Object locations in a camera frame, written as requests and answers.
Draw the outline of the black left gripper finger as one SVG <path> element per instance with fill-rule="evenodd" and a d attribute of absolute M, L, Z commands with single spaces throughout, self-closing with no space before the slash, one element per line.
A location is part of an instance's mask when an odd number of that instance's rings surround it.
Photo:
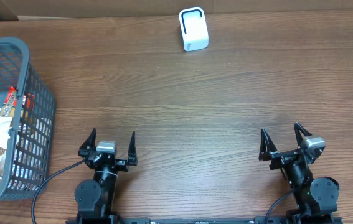
<path fill-rule="evenodd" d="M 137 164 L 138 164 L 138 157 L 136 152 L 136 138 L 135 138 L 135 132 L 133 131 L 131 135 L 131 140 L 129 143 L 129 148 L 128 148 L 128 165 L 136 166 Z"/>
<path fill-rule="evenodd" d="M 78 150 L 78 155 L 80 157 L 88 157 L 89 154 L 96 149 L 95 143 L 96 143 L 96 129 L 93 128 L 89 137 L 80 146 Z"/>

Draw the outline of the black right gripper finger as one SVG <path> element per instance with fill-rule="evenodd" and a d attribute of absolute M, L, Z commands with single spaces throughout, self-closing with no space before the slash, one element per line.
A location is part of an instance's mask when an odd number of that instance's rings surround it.
<path fill-rule="evenodd" d="M 261 130 L 261 143 L 258 159 L 260 161 L 272 160 L 273 156 L 278 153 L 276 146 L 268 135 L 266 129 Z"/>
<path fill-rule="evenodd" d="M 299 122 L 294 124 L 294 132 L 296 136 L 297 145 L 300 146 L 303 141 L 303 136 L 311 136 L 311 133 L 307 131 Z"/>

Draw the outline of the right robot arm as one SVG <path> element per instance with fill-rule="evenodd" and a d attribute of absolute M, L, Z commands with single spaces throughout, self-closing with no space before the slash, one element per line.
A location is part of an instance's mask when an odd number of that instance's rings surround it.
<path fill-rule="evenodd" d="M 290 190 L 269 208 L 265 222 L 276 205 L 290 195 L 294 196 L 297 208 L 288 210 L 285 223 L 338 223 L 335 218 L 339 183 L 331 177 L 314 178 L 309 166 L 320 157 L 326 147 L 321 136 L 313 135 L 299 122 L 294 124 L 297 148 L 280 152 L 265 129 L 261 130 L 258 159 L 269 161 L 271 170 L 280 170 L 288 181 Z"/>

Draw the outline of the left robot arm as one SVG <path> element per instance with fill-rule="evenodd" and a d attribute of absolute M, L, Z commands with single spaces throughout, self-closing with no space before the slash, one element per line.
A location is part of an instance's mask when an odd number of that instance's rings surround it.
<path fill-rule="evenodd" d="M 79 183 L 75 189 L 78 212 L 70 223 L 78 224 L 119 224 L 122 218 L 112 210 L 116 181 L 119 172 L 129 171 L 129 166 L 138 164 L 135 146 L 135 133 L 131 135 L 128 158 L 116 157 L 116 142 L 96 142 L 96 129 L 80 146 L 78 155 L 84 159 L 88 168 L 94 170 L 92 179 Z"/>

